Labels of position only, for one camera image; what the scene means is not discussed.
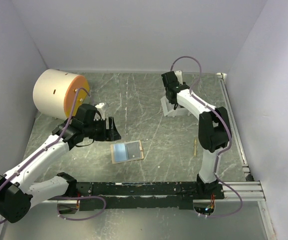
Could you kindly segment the beige leather card holder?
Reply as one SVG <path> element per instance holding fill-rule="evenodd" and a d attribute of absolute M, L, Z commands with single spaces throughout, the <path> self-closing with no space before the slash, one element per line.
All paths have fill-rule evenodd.
<path fill-rule="evenodd" d="M 116 143 L 110 146 L 113 164 L 125 163 L 144 159 L 144 152 L 140 140 Z"/>

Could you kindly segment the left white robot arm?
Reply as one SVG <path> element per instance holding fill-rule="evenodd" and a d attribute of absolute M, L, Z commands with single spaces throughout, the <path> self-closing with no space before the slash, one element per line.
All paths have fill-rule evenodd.
<path fill-rule="evenodd" d="M 37 204 L 60 197 L 78 196 L 77 180 L 67 173 L 58 173 L 50 180 L 36 179 L 59 157 L 77 147 L 84 139 L 112 142 L 121 139 L 114 118 L 106 117 L 107 103 L 83 103 L 75 116 L 59 124 L 46 141 L 17 166 L 0 174 L 0 215 L 15 223 Z"/>

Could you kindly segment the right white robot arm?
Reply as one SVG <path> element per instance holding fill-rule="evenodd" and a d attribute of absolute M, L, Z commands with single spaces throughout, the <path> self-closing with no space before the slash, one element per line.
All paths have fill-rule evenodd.
<path fill-rule="evenodd" d="M 197 175 L 196 194 L 202 199 L 222 188 L 216 179 L 220 155 L 231 143 L 231 129 L 225 107 L 215 107 L 194 95 L 183 82 L 182 72 L 161 75 L 165 95 L 161 98 L 166 117 L 193 115 L 198 120 L 198 141 L 203 148 L 202 167 Z"/>

